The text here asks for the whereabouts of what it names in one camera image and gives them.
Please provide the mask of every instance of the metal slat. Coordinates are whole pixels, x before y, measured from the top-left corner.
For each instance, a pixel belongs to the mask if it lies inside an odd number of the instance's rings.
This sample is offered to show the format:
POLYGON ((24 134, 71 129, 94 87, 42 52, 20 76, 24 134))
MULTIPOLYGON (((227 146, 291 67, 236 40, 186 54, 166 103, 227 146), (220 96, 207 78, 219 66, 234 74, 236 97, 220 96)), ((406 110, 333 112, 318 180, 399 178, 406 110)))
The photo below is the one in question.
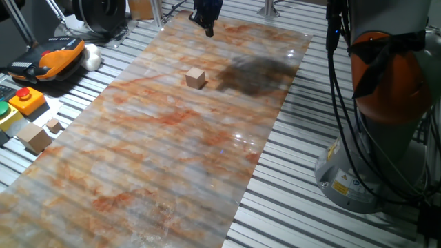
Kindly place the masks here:
POLYGON ((321 147, 321 149, 328 148, 335 141, 332 138, 327 138, 307 130, 300 130, 299 128, 278 121, 274 123, 273 132, 278 132, 286 137, 290 137, 292 140, 301 140, 314 144, 315 146, 321 147))
MULTIPOLYGON (((311 58, 311 59, 318 58, 318 59, 327 60, 328 54, 322 50, 317 50, 317 49, 309 47, 308 53, 305 55, 305 57, 311 58)), ((349 56, 347 56, 347 54, 345 56, 334 55, 334 62, 341 63, 342 65, 346 65, 349 68, 351 66, 351 59, 349 58, 349 56)))
POLYGON ((64 117, 62 114, 57 113, 54 118, 58 121, 60 121, 61 123, 63 123, 63 127, 66 128, 68 125, 70 125, 72 123, 73 120, 70 120, 66 117, 64 117))
POLYGON ((20 174, 5 166, 3 162, 0 162, 0 183, 9 186, 15 182, 19 176, 20 174))
POLYGON ((272 132, 269 135, 268 139, 270 141, 276 141, 277 143, 283 144, 293 150, 300 151, 302 149, 307 149, 309 154, 312 154, 317 157, 319 157, 322 154, 324 149, 324 147, 318 147, 316 145, 312 145, 311 143, 304 142, 300 139, 296 140, 292 137, 280 134, 278 132, 272 132))
POLYGON ((305 182, 310 182, 312 184, 316 182, 313 170, 304 166, 299 166, 290 161, 276 158, 269 154, 262 154, 259 159, 258 165, 272 168, 277 172, 282 172, 295 178, 301 178, 305 182))
POLYGON ((84 87, 85 89, 91 90, 98 94, 105 89, 104 84, 83 78, 82 76, 78 76, 78 75, 70 76, 67 80, 65 80, 65 82, 73 85, 79 85, 81 87, 84 87))
POLYGON ((237 243, 231 241, 231 240, 225 240, 223 242, 223 246, 222 247, 226 247, 226 248, 243 248, 243 246, 238 245, 237 243))
POLYGON ((30 161, 23 159, 6 149, 0 149, 0 161, 20 174, 31 164, 30 161))
POLYGON ((86 101, 84 99, 80 99, 79 97, 72 96, 69 94, 65 94, 59 98, 60 102, 75 107, 78 110, 83 111, 91 102, 86 101))
POLYGON ((100 50, 101 50, 101 54, 104 57, 116 59, 120 62, 126 63, 127 65, 129 65, 134 60, 132 56, 126 55, 124 53, 120 53, 118 51, 110 50, 109 48, 100 48, 100 50))
POLYGON ((93 79, 105 85, 109 85, 114 80, 114 77, 99 72, 85 72, 85 70, 79 70, 78 72, 75 72, 75 74, 87 79, 93 79))
MULTIPOLYGON (((302 63, 310 63, 310 64, 322 66, 326 69, 328 68, 328 60, 327 59, 312 57, 309 55, 307 55, 303 58, 302 63)), ((346 63, 340 63, 338 61, 334 61, 334 67, 335 67, 336 71, 351 73, 351 67, 348 66, 346 63)))
POLYGON ((118 48, 109 48, 109 49, 114 50, 115 52, 126 54, 128 56, 132 56, 133 59, 136 58, 141 53, 140 50, 130 48, 125 45, 120 45, 118 48))
MULTIPOLYGON (((327 104, 332 101, 331 93, 329 92, 329 85, 323 85, 322 83, 316 83, 314 81, 308 81, 307 79, 297 78, 293 85, 289 89, 290 94, 294 94, 304 99, 311 99, 312 101, 317 101, 322 104, 327 104)), ((353 100, 351 98, 345 97, 343 94, 345 91, 342 90, 342 97, 345 105, 353 107, 353 100)))
POLYGON ((263 149, 263 152, 270 154, 275 157, 284 158, 292 163, 297 163, 303 165, 305 168, 314 170, 316 165, 316 159, 305 154, 295 152, 289 149, 285 149, 288 152, 280 150, 280 147, 272 143, 267 143, 267 146, 263 149))
MULTIPOLYGON (((311 81, 321 84, 323 86, 327 86, 328 88, 330 87, 329 78, 327 77, 327 75, 316 74, 312 71, 299 69, 297 71, 296 77, 297 78, 294 79, 294 83, 296 83, 298 79, 302 79, 304 81, 311 81)), ((351 99, 353 94, 352 84, 340 80, 339 86, 340 86, 340 91, 342 92, 342 96, 345 97, 346 99, 351 99)))
POLYGON ((103 59, 103 65, 111 65, 116 67, 115 70, 118 70, 119 73, 121 73, 122 71, 124 71, 127 66, 129 65, 129 63, 126 62, 122 62, 120 60, 114 59, 110 56, 104 55, 102 54, 102 59, 103 59))
POLYGON ((238 223, 232 223, 232 226, 230 227, 230 230, 235 231, 237 234, 243 235, 244 237, 241 238, 239 235, 234 236, 235 238, 237 238, 238 241, 244 243, 244 244, 248 244, 248 243, 260 243, 263 244, 265 247, 288 247, 286 245, 282 245, 281 243, 275 241, 274 239, 268 237, 268 236, 264 236, 260 233, 258 233, 257 231, 251 230, 250 228, 244 227, 243 224, 238 224, 238 223))
POLYGON ((291 192, 296 192, 297 194, 303 195, 308 198, 314 198, 321 205, 327 205, 329 208, 337 208, 339 212, 346 212, 346 215, 358 217, 364 219, 366 222, 378 227, 385 227, 383 229, 388 230, 393 233, 400 234, 402 236, 415 238, 416 237, 416 226, 414 224, 405 222, 397 218, 390 218, 386 220, 384 214, 357 214, 346 209, 339 208, 334 205, 323 193, 316 187, 316 184, 306 183, 302 179, 298 179, 292 176, 284 175, 280 172, 276 172, 270 168, 258 166, 253 174, 256 178, 261 178, 265 181, 271 182, 274 185, 278 185, 284 189, 288 189, 291 192))
POLYGON ((296 127, 302 127, 304 130, 310 130, 332 138, 337 138, 339 135, 337 125, 324 125, 314 119, 305 118, 293 112, 280 112, 277 116, 277 121, 289 123, 296 127))
POLYGON ((349 234, 362 236, 365 240, 368 240, 373 244, 384 244, 391 247, 400 244, 400 247, 413 247, 413 242, 407 240, 406 238, 397 236, 360 220, 351 218, 328 207, 318 205, 310 200, 297 197, 256 179, 252 178, 247 188, 248 190, 253 191, 253 194, 263 195, 265 198, 282 203, 286 206, 290 206, 297 209, 297 211, 302 212, 304 215, 311 216, 312 218, 320 220, 327 225, 334 226, 334 228, 339 228, 340 230, 344 230, 349 234))
POLYGON ((11 138, 6 144, 3 145, 6 149, 8 149, 11 152, 14 152, 15 154, 18 154, 20 157, 27 159, 30 161, 35 161, 37 159, 37 156, 34 154, 31 154, 26 150, 26 147, 17 139, 11 138))
POLYGON ((74 120, 81 114, 81 111, 74 109, 73 107, 69 107, 66 105, 61 106, 59 113, 64 117, 69 118, 70 120, 74 120))
POLYGON ((149 44, 150 42, 153 41, 154 36, 148 36, 147 32, 140 29, 140 30, 135 30, 134 32, 130 33, 130 40, 129 42, 127 42, 128 45, 130 45, 130 41, 133 42, 137 42, 137 43, 142 43, 144 46, 149 44))
POLYGON ((145 49, 145 45, 148 45, 150 41, 146 40, 144 42, 141 42, 139 39, 126 39, 124 40, 123 44, 131 46, 133 48, 138 48, 141 51, 145 49))
POLYGON ((265 205, 258 204, 247 198, 242 199, 241 203, 246 207, 249 207, 261 213, 265 213, 268 216, 271 216, 272 218, 276 219, 278 222, 283 223, 284 225, 290 225, 296 229, 307 232, 318 238, 327 240, 333 243, 334 247, 341 246, 341 247, 350 248, 350 247, 366 247, 367 245, 370 245, 371 247, 376 247, 376 246, 372 246, 372 244, 369 244, 368 242, 365 242, 362 239, 355 238, 353 236, 346 234, 343 231, 332 229, 320 222, 305 218, 301 214, 297 214, 296 212, 289 211, 288 209, 278 206, 277 204, 273 204, 267 200, 262 200, 262 199, 258 199, 258 200, 260 202, 263 202, 265 205))
POLYGON ((111 77, 117 77, 121 73, 121 70, 111 68, 110 66, 107 66, 107 63, 101 63, 100 68, 97 70, 97 72, 111 77))
POLYGON ((3 183, 0 182, 0 193, 3 192, 3 191, 5 191, 5 189, 6 189, 7 187, 8 187, 8 186, 6 186, 6 185, 4 185, 3 183))
POLYGON ((261 242, 258 242, 256 240, 254 240, 253 238, 245 236, 237 231, 234 231, 233 229, 230 229, 228 231, 227 238, 237 240, 237 241, 243 243, 244 245, 247 245, 248 247, 268 248, 267 245, 264 245, 261 242))
POLYGON ((235 219, 253 227, 257 232, 270 235, 272 238, 277 239, 278 242, 287 246, 295 246, 299 248, 331 247, 328 244, 320 242, 319 240, 314 240, 308 235, 304 235, 299 231, 281 225, 276 221, 254 213, 244 207, 238 208, 235 219))

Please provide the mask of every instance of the metal pole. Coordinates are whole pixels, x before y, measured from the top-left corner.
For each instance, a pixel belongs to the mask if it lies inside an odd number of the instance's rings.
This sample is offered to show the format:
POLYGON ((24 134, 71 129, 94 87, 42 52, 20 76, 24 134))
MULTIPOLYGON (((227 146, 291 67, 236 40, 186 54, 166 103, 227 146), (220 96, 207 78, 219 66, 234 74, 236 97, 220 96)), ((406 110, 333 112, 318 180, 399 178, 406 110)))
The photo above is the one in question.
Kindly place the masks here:
POLYGON ((60 20, 62 24, 66 24, 66 17, 64 16, 63 12, 60 10, 58 5, 54 2, 54 0, 46 0, 46 2, 49 4, 52 11, 55 13, 58 20, 60 20))
POLYGON ((29 48, 36 47, 39 43, 35 39, 34 34, 31 32, 26 20, 21 14, 19 8, 15 4, 14 0, 1 0, 3 5, 6 7, 6 10, 9 13, 9 16, 12 22, 15 24, 15 27, 21 34, 21 37, 26 42, 29 48))
POLYGON ((274 0, 265 0, 265 7, 261 8, 257 14, 263 15, 264 17, 279 17, 280 14, 274 7, 274 0))
POLYGON ((150 3, 152 4, 152 12, 153 12, 153 21, 156 24, 156 26, 162 28, 164 26, 163 23, 163 15, 161 11, 161 5, 159 4, 160 0, 150 0, 150 3))

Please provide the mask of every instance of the wooden cube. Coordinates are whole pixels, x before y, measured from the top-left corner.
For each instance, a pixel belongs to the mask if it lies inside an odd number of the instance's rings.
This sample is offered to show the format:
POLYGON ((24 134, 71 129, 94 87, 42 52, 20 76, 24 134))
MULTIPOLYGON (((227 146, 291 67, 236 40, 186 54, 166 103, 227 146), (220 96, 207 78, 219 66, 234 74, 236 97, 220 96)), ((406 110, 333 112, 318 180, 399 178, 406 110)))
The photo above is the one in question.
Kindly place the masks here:
POLYGON ((29 123, 17 134, 19 141, 35 154, 42 152, 52 143, 52 139, 46 134, 43 128, 29 123))
POLYGON ((61 130, 63 130, 63 126, 61 126, 61 123, 57 121, 56 119, 52 119, 46 123, 46 127, 48 127, 49 131, 57 134, 61 130))
POLYGON ((185 75, 187 86, 200 89, 205 83, 205 72, 198 68, 190 69, 185 75))

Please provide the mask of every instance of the yellow button housing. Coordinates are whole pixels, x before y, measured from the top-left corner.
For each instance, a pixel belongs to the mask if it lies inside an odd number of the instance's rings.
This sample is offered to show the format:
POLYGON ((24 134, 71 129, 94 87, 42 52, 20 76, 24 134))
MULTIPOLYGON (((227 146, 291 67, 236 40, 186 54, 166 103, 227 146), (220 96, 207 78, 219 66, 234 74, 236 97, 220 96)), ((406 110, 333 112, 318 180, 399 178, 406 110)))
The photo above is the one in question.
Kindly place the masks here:
POLYGON ((0 130, 2 130, 7 136, 13 137, 21 130, 21 128, 28 124, 28 121, 23 118, 15 107, 12 107, 9 104, 8 107, 9 109, 4 114, 0 115, 0 130))
POLYGON ((46 102, 43 93, 32 89, 23 88, 17 91, 16 96, 9 100, 9 104, 17 108, 20 113, 28 116, 46 102))

